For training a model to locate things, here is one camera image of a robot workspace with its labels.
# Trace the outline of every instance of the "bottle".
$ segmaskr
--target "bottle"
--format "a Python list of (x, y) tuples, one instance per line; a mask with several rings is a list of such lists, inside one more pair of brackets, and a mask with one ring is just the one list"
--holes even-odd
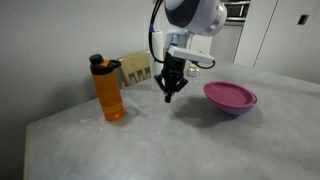
[(124, 115), (124, 108), (113, 70), (120, 67), (121, 62), (104, 60), (100, 54), (92, 55), (89, 60), (96, 94), (105, 119), (108, 121), (120, 119)]

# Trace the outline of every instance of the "pink bowl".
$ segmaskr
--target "pink bowl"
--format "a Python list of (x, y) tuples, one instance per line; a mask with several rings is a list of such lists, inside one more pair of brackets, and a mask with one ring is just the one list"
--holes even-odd
[(256, 96), (244, 87), (228, 82), (210, 82), (203, 88), (206, 96), (223, 111), (241, 115), (250, 111)]

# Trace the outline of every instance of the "gray table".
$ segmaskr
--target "gray table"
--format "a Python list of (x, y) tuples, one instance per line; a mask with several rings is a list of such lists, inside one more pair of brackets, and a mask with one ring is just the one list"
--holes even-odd
[[(126, 115), (106, 122), (97, 99), (28, 126), (30, 180), (320, 179), (320, 86), (229, 63), (201, 70), (164, 103), (150, 80), (121, 90)], [(253, 91), (235, 117), (204, 95), (210, 81)]]

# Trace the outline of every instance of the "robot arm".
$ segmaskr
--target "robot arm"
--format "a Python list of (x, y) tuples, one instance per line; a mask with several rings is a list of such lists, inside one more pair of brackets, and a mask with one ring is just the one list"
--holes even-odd
[[(157, 0), (153, 13), (157, 13), (162, 1)], [(227, 10), (219, 0), (164, 0), (164, 3), (167, 19), (171, 24), (165, 45), (169, 51), (164, 61), (155, 58), (164, 66), (161, 74), (154, 78), (165, 94), (165, 102), (170, 103), (174, 93), (179, 92), (188, 83), (183, 77), (186, 60), (193, 63), (213, 63), (211, 67), (214, 66), (211, 56), (188, 50), (187, 46), (195, 34), (213, 36), (218, 33), (226, 21)], [(149, 44), (155, 14), (151, 18)]]

